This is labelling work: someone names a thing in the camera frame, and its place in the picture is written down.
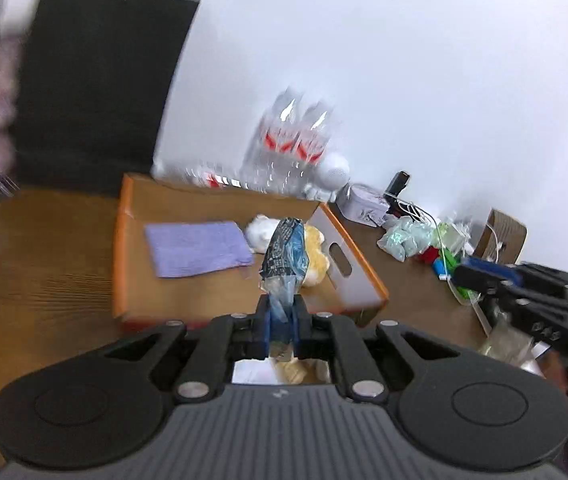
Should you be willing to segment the blue snack packet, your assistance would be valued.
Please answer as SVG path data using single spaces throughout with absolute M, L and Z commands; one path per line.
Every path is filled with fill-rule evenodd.
M 260 269 L 261 288 L 269 298 L 269 357 L 275 360 L 289 361 L 299 341 L 297 304 L 308 267 L 305 225 L 287 217 L 278 222 Z

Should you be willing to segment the brown cardboard roll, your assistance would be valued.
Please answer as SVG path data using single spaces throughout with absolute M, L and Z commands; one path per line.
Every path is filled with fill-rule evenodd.
M 491 209 L 473 256 L 500 264 L 515 264 L 527 234 L 523 223 L 499 209 Z

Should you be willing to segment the colourful toy pieces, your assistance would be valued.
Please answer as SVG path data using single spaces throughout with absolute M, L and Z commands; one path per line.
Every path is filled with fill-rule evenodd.
M 432 268 L 436 278 L 447 284 L 459 304 L 469 306 L 473 294 L 452 282 L 453 271 L 460 265 L 463 244 L 467 238 L 451 223 L 440 222 L 434 228 L 432 246 L 428 247 L 424 254 L 417 255 L 417 260 Z

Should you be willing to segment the orange cardboard box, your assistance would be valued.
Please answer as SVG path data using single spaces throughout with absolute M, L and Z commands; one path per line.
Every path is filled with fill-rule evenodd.
M 170 320 L 203 326 L 250 313 L 263 293 L 262 255 L 245 229 L 253 220 L 301 220 L 318 242 L 299 290 L 309 311 L 345 313 L 364 325 L 389 292 L 325 204 L 241 188 L 165 184 L 141 174 L 122 180 L 113 245 L 112 314 L 128 330 Z

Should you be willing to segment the crumpled translucent plastic wrap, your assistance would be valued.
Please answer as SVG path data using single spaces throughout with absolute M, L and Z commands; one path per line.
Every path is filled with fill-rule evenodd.
M 390 217 L 383 224 L 384 235 L 377 247 L 399 262 L 424 254 L 432 246 L 435 228 L 410 216 Z

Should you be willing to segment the purple cloth pouch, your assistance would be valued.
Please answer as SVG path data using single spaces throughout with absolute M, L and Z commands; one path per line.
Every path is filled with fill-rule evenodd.
M 144 232 L 157 278 L 191 278 L 255 262 L 233 221 L 149 223 Z

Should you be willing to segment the white and yellow plush toy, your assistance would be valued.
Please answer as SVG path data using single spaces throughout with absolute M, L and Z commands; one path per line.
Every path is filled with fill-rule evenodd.
M 253 252 L 263 255 L 267 251 L 279 222 L 281 220 L 267 217 L 264 214 L 257 214 L 249 222 L 244 230 L 244 234 Z M 326 278 L 331 263 L 323 250 L 324 242 L 324 234 L 315 226 L 310 226 L 306 223 L 305 252 L 307 253 L 309 263 L 302 282 L 303 287 L 317 286 Z

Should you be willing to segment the white tin box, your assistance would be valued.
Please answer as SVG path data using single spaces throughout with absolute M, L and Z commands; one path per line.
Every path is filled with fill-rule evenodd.
M 342 217 L 372 228 L 384 224 L 389 209 L 380 192 L 361 183 L 347 184 L 337 195 L 336 206 Z

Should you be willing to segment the lying water bottle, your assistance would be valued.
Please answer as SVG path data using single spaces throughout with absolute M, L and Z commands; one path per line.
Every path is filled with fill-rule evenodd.
M 198 188 L 244 188 L 248 184 L 241 180 L 233 169 L 213 162 L 162 162 L 157 160 L 151 168 L 155 180 L 171 184 L 190 184 Z

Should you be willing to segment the white round speaker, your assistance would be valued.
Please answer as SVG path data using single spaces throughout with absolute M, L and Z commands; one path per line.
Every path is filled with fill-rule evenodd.
M 331 152 L 324 155 L 309 173 L 303 188 L 307 200 L 334 203 L 339 191 L 350 181 L 350 165 L 342 154 Z

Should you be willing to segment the left standing water bottle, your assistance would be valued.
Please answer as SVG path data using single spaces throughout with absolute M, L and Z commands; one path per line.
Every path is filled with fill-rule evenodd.
M 241 166 L 241 177 L 248 188 L 290 194 L 301 96 L 300 92 L 287 88 L 262 115 Z

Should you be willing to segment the standing water bottle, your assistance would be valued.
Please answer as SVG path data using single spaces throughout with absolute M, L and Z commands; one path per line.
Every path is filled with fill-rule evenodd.
M 311 181 L 315 167 L 322 159 L 329 140 L 334 108 L 319 101 L 312 104 L 296 124 L 296 142 L 287 156 L 283 191 L 300 196 Z
M 290 194 L 301 96 L 300 92 L 287 88 L 262 115 L 241 166 L 241 177 L 248 188 Z

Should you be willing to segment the right standing water bottle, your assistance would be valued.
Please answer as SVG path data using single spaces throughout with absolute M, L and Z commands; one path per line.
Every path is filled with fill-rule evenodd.
M 287 156 L 283 191 L 300 196 L 311 181 L 315 167 L 322 159 L 329 140 L 334 108 L 319 101 L 312 104 L 296 124 L 296 142 Z

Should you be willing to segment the black paper bag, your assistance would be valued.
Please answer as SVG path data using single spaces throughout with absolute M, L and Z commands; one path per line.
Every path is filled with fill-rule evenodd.
M 20 183 L 116 196 L 149 174 L 199 0 L 40 0 L 10 135 Z

